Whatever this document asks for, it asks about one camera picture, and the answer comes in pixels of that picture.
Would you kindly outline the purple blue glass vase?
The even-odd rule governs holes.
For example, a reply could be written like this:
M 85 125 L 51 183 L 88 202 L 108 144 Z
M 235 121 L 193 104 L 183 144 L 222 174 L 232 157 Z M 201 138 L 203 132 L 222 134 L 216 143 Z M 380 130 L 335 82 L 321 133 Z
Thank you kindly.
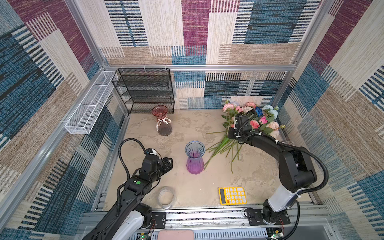
M 203 156 L 205 146 L 200 141 L 191 141 L 185 147 L 185 153 L 188 157 L 186 167 L 189 173 L 198 175 L 204 170 Z

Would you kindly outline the dark red glass vase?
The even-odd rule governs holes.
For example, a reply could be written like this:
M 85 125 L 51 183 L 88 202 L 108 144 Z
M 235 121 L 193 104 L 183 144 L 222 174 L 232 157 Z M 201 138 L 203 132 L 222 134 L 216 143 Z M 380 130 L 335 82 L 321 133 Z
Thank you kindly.
M 165 137 L 172 133 L 172 121 L 168 118 L 168 108 L 164 105 L 155 106 L 152 115 L 156 118 L 156 129 L 159 135 Z

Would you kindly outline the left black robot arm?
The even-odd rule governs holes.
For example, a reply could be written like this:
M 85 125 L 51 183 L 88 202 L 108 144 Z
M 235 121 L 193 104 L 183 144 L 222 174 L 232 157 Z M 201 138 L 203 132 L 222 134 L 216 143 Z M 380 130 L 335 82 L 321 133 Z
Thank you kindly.
M 122 158 L 122 146 L 133 141 L 145 154 L 142 166 L 130 175 Z M 146 149 L 137 139 L 123 140 L 118 147 L 118 157 L 127 180 L 117 188 L 117 201 L 100 222 L 83 237 L 84 240 L 127 240 L 137 230 L 153 226 L 152 208 L 142 203 L 143 198 L 155 187 L 161 177 L 173 169 L 173 159 L 161 157 L 155 149 Z

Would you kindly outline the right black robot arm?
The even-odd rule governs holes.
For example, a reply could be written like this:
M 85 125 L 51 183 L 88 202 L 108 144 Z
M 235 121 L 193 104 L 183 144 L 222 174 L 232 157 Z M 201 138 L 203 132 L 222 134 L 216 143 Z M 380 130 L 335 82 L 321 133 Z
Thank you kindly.
M 237 115 L 235 126 L 230 127 L 228 137 L 239 144 L 258 148 L 278 161 L 280 185 L 263 203 L 263 208 L 251 214 L 264 225 L 279 223 L 287 210 L 304 193 L 321 190 L 329 181 L 326 165 L 304 147 L 283 143 L 276 138 L 251 127 L 247 115 Z

